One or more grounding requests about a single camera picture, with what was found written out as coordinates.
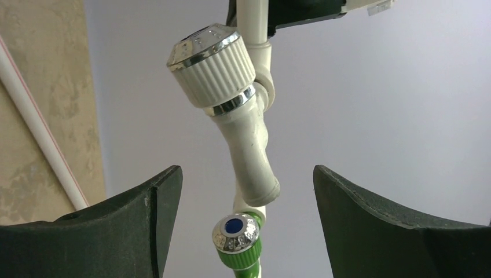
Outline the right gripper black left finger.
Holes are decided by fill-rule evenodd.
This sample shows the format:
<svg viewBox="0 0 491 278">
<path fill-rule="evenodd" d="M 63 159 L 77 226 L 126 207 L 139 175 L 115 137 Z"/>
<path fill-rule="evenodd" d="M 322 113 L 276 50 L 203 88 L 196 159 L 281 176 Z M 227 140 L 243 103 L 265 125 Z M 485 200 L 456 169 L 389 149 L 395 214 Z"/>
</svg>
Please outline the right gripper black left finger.
<svg viewBox="0 0 491 278">
<path fill-rule="evenodd" d="M 1 276 L 162 277 L 182 180 L 171 166 L 55 221 L 1 226 Z"/>
</svg>

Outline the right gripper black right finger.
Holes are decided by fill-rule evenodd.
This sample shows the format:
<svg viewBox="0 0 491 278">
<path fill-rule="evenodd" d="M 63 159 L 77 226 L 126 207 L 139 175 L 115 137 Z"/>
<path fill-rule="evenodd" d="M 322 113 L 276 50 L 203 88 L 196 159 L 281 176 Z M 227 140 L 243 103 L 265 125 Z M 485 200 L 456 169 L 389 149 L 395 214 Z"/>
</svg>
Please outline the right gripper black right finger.
<svg viewBox="0 0 491 278">
<path fill-rule="evenodd" d="M 405 207 L 323 165 L 313 184 L 334 277 L 490 276 L 490 226 Z"/>
</svg>

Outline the white faucet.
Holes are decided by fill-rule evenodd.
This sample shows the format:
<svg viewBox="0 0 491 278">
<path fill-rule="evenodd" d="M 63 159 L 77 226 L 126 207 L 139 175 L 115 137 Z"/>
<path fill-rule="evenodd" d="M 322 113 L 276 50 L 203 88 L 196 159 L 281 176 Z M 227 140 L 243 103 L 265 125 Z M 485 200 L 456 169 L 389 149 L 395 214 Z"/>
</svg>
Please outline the white faucet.
<svg viewBox="0 0 491 278">
<path fill-rule="evenodd" d="M 263 119 L 269 98 L 238 30 L 215 23 L 192 33 L 173 46 L 167 68 L 220 129 L 243 200 L 252 207 L 274 201 L 280 184 L 266 154 Z"/>
</svg>

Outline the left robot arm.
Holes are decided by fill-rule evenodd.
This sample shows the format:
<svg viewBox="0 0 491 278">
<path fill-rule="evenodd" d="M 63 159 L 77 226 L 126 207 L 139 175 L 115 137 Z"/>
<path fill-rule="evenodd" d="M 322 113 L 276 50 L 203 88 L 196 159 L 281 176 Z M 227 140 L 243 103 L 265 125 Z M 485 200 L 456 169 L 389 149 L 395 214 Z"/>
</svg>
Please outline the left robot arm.
<svg viewBox="0 0 491 278">
<path fill-rule="evenodd" d="M 392 8 L 394 1 L 229 1 L 226 25 L 257 38 L 271 38 L 278 29 L 339 19 L 366 9 L 369 16 Z"/>
</svg>

